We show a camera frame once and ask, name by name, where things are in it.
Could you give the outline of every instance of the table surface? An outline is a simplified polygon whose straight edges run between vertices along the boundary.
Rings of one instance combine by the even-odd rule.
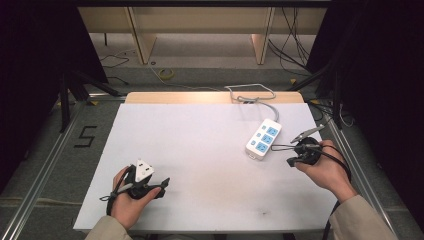
[[[275,92],[267,103],[303,103],[299,92]],[[234,97],[269,98],[270,92],[234,92]],[[228,92],[131,92],[125,103],[236,103]]]
[[[209,102],[191,98],[201,95]],[[277,95],[280,99],[292,93]],[[268,152],[262,161],[250,159],[244,151],[252,133],[264,118],[273,117],[273,111],[260,104],[210,104],[222,96],[129,94],[131,101],[148,97],[158,102],[150,99],[149,104],[121,105],[74,229],[88,232],[105,214],[106,204],[99,197],[110,192],[107,179],[137,158],[155,168],[151,184],[167,177],[171,181],[165,197],[145,208],[132,231],[199,234],[323,229],[336,199],[288,166],[285,160],[295,156],[293,151]],[[316,126],[305,103],[273,106],[283,126],[275,143],[289,144],[301,131]],[[318,133],[313,137],[320,140]]]

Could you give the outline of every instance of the person's left hand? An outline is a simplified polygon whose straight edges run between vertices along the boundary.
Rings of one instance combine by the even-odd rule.
[[[124,174],[125,170],[128,167],[123,168],[116,176],[113,178],[113,188],[118,184],[119,179],[122,174]],[[143,198],[136,200],[132,199],[128,193],[124,192],[118,195],[115,202],[112,206],[111,216],[114,217],[118,222],[124,226],[126,230],[130,229],[140,217],[141,212],[144,207],[153,199],[155,199],[156,195],[160,192],[161,188],[157,187],[151,190],[146,196]]]

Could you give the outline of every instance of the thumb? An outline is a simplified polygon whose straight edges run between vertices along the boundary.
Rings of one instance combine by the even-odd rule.
[[[160,187],[154,188],[152,190],[150,190],[149,193],[146,194],[146,196],[144,196],[143,198],[141,198],[140,200],[137,201],[137,203],[141,206],[141,207],[145,207],[150,201],[152,201],[153,199],[155,199],[156,195],[159,194],[160,190],[162,190]]]

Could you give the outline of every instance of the white cable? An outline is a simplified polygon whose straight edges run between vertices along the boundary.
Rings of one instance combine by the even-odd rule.
[[[280,114],[279,114],[279,112],[278,112],[278,110],[274,107],[274,106],[272,106],[272,105],[270,105],[270,104],[268,104],[268,103],[263,103],[263,102],[256,102],[256,103],[260,103],[260,104],[263,104],[263,105],[265,105],[265,106],[267,106],[267,107],[269,107],[269,108],[271,108],[272,109],[272,111],[274,111],[274,113],[275,113],[275,118],[274,118],[274,122],[278,122],[278,119],[280,118]]]
[[[237,98],[234,98],[233,90],[231,88],[237,88],[237,87],[253,87],[253,86],[260,86],[260,87],[268,90],[272,94],[272,97],[267,97],[267,98],[260,98],[260,97],[257,97],[257,98],[246,98],[246,97],[238,96]],[[230,90],[230,97],[231,97],[231,99],[237,100],[239,102],[246,102],[246,101],[247,102],[252,102],[252,101],[257,102],[259,100],[270,100],[270,99],[274,99],[276,97],[274,91],[272,91],[271,89],[265,87],[262,84],[258,84],[258,83],[256,83],[256,84],[225,86],[224,88]]]
[[[234,94],[233,94],[233,91],[232,91],[232,89],[231,89],[231,88],[237,88],[237,87],[252,87],[252,86],[260,86],[260,87],[265,88],[266,90],[268,90],[268,91],[272,94],[272,97],[265,97],[265,98],[264,98],[264,97],[262,97],[262,98],[261,98],[261,97],[257,97],[257,98],[247,98],[247,97],[243,97],[243,96],[238,96],[237,98],[235,98],[235,97],[234,97]],[[236,100],[236,101],[239,101],[239,102],[260,103],[260,104],[263,104],[263,105],[265,105],[265,106],[267,106],[267,107],[271,108],[271,109],[272,109],[272,111],[274,111],[274,113],[275,113],[274,121],[275,121],[275,122],[278,122],[278,119],[280,118],[280,114],[278,113],[278,110],[277,110],[274,106],[272,106],[272,105],[269,105],[269,104],[267,104],[267,103],[260,102],[260,100],[270,100],[270,99],[274,99],[274,98],[276,97],[276,95],[275,95],[274,91],[272,91],[271,89],[269,89],[269,88],[265,87],[265,86],[264,86],[264,85],[262,85],[262,84],[258,84],[258,83],[256,83],[256,84],[245,84],[245,85],[225,86],[224,88],[226,88],[226,89],[230,90],[230,97],[231,97],[231,99],[233,99],[233,100]]]

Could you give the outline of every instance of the black wall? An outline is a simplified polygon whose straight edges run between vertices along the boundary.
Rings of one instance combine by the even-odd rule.
[[[76,8],[0,2],[0,192],[58,99],[59,79],[71,70],[107,82]]]
[[[365,24],[347,45],[354,54],[345,55],[338,69],[341,98],[424,231],[424,2],[363,2]]]

